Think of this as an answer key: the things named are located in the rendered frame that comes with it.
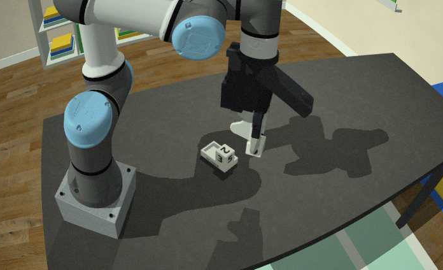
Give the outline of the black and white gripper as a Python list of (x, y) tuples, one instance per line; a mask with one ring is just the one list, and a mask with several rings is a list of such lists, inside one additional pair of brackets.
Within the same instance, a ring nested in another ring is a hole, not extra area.
[[(240, 43), (227, 48), (228, 72), (221, 83), (222, 108), (236, 111), (243, 118), (230, 125), (230, 130), (250, 141), (250, 153), (260, 146), (272, 99), (272, 92), (255, 79), (263, 67), (273, 66), (279, 60), (279, 51), (271, 59), (255, 59), (240, 51)], [(259, 66), (259, 67), (257, 67)], [(234, 75), (233, 75), (234, 72)], [(254, 113), (253, 113), (254, 112)]]

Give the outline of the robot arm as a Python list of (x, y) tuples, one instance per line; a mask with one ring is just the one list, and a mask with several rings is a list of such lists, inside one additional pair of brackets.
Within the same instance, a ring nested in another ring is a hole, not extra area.
[[(86, 62), (85, 91), (70, 100), (64, 130), (71, 162), (67, 182), (73, 197), (89, 208), (113, 204), (122, 174), (111, 139), (129, 95), (134, 72), (117, 50), (115, 27), (158, 36), (189, 60), (215, 56), (225, 40), (227, 20), (241, 21), (240, 51), (255, 59), (277, 55), (283, 0), (53, 0), (64, 18), (79, 24)], [(314, 98), (277, 66), (255, 79), (301, 117)]]

